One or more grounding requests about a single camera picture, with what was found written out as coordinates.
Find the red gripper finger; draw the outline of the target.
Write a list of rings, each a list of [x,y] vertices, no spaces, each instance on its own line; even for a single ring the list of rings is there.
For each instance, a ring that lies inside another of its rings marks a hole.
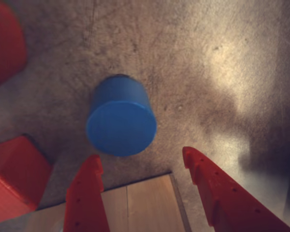
[[[290,232],[290,227],[199,150],[182,149],[208,224],[217,232]]]
[[[110,230],[101,193],[103,168],[99,155],[85,160],[67,189],[63,230],[108,232]]]

